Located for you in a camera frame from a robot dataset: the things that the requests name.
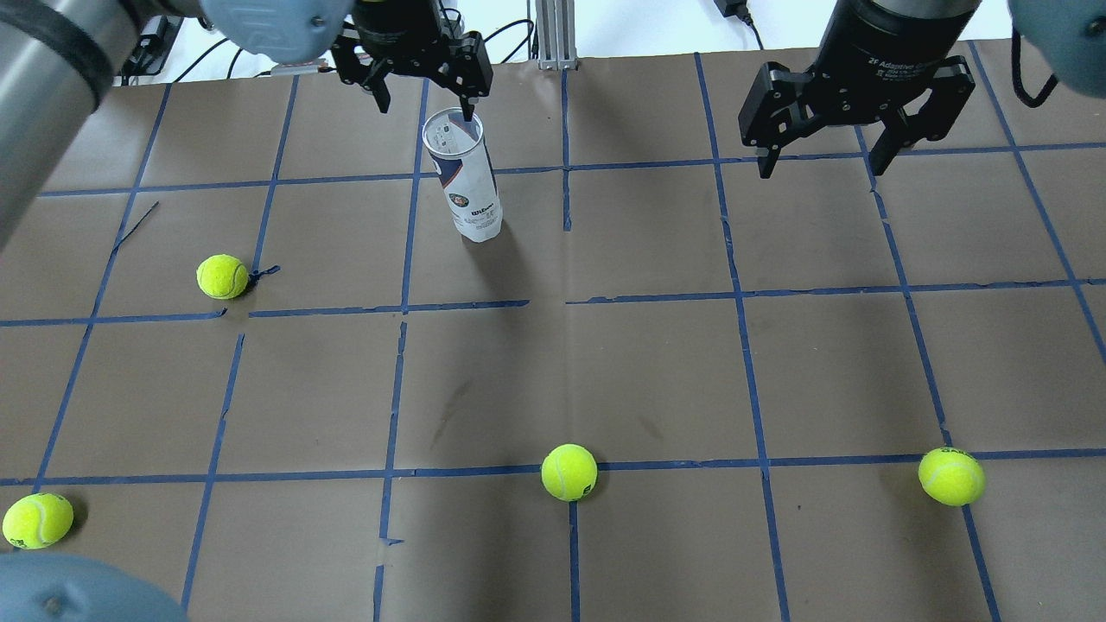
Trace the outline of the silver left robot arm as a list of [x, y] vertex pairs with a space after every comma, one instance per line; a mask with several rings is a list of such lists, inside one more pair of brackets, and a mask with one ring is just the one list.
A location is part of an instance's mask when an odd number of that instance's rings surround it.
[[[246, 50], [298, 64], [351, 34], [353, 1], [4, 1], [3, 241], [155, 15], [204, 17]], [[4, 621], [185, 621], [191, 583], [158, 585], [86, 556], [3, 556]]]

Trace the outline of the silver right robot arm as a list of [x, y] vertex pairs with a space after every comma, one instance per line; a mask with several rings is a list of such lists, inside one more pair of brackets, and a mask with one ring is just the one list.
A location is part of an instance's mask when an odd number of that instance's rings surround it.
[[[741, 141], [762, 178], [782, 149], [825, 127], [881, 123], [875, 175], [919, 141], [945, 139], [975, 90], [951, 48], [975, 1], [838, 1], [803, 72], [770, 60], [739, 111]], [[1011, 1], [1011, 64], [1020, 102], [1041, 106], [1058, 84], [1103, 97], [1102, 1]]]

